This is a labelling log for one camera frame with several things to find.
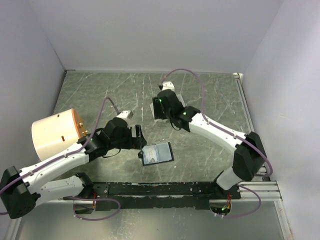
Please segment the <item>white card tray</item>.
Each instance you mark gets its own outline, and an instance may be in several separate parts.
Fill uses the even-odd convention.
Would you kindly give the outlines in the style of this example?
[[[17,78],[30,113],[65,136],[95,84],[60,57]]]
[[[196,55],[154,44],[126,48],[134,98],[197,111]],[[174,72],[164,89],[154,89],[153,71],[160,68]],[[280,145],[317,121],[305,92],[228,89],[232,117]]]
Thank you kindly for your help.
[[[183,99],[183,96],[179,93],[177,94],[177,98],[178,100],[181,102],[181,104],[183,105],[183,107],[186,107],[186,103]],[[151,109],[151,113],[152,113],[152,116],[153,116],[153,119],[154,119],[154,122],[155,123],[165,123],[168,121],[168,119],[161,119],[161,118],[156,118],[156,114],[155,114],[155,110],[154,110],[154,104],[155,104],[155,101],[152,100],[152,103],[150,104],[150,109]]]

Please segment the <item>silver VIP credit card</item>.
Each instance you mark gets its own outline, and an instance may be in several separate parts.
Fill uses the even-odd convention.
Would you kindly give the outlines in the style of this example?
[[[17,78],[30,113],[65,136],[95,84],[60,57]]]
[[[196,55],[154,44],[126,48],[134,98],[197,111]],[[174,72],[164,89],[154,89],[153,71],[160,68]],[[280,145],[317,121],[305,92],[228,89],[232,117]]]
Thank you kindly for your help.
[[[143,148],[143,160],[147,165],[159,162],[159,154],[155,145],[149,145]]]

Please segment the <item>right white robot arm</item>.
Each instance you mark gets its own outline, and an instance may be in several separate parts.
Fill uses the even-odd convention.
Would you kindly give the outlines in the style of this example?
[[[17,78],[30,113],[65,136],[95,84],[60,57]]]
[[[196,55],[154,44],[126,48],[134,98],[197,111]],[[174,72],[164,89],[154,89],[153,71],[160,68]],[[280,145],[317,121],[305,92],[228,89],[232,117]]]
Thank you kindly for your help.
[[[170,89],[162,90],[152,98],[156,120],[169,120],[176,130],[200,135],[233,154],[232,166],[214,180],[212,193],[218,199],[229,194],[230,188],[240,182],[250,182],[266,162],[266,153],[260,136],[228,128],[207,117],[201,110],[186,105]]]

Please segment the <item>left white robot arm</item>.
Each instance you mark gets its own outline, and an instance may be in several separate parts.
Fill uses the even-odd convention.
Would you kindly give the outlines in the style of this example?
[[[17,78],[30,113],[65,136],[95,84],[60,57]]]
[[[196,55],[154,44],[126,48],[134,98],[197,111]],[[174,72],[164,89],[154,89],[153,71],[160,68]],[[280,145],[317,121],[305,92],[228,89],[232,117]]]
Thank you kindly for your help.
[[[104,128],[81,137],[41,163],[22,169],[11,166],[0,180],[4,215],[17,219],[28,214],[50,193],[45,185],[63,173],[103,157],[110,150],[140,150],[146,144],[141,125],[129,126],[124,119],[115,117]]]

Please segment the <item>black leather card holder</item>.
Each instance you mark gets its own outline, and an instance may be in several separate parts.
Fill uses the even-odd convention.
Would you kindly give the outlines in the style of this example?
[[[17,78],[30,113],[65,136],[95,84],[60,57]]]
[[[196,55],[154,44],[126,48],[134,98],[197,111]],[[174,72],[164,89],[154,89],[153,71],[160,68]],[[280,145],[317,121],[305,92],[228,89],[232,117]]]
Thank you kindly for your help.
[[[138,153],[138,158],[144,167],[175,160],[170,142],[146,145]]]

